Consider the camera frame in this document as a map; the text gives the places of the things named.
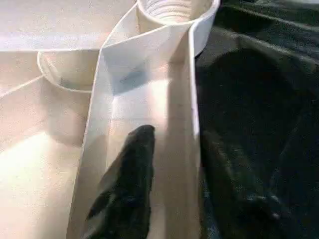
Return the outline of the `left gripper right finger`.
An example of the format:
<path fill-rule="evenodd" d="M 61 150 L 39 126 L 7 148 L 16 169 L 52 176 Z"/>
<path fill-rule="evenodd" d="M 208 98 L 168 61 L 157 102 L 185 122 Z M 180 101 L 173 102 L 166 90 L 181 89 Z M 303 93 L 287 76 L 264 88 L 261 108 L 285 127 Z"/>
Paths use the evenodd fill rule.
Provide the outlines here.
<path fill-rule="evenodd" d="M 204 130 L 202 164 L 224 239 L 297 239 L 289 131 L 240 138 Z"/>

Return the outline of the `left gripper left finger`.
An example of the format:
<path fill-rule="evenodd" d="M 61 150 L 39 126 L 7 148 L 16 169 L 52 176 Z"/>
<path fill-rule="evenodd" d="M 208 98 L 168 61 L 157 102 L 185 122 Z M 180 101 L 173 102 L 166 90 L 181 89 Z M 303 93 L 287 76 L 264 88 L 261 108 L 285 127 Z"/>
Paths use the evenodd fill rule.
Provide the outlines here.
<path fill-rule="evenodd" d="M 155 127 L 150 124 L 129 132 L 99 183 L 83 239 L 147 238 L 155 141 Z"/>

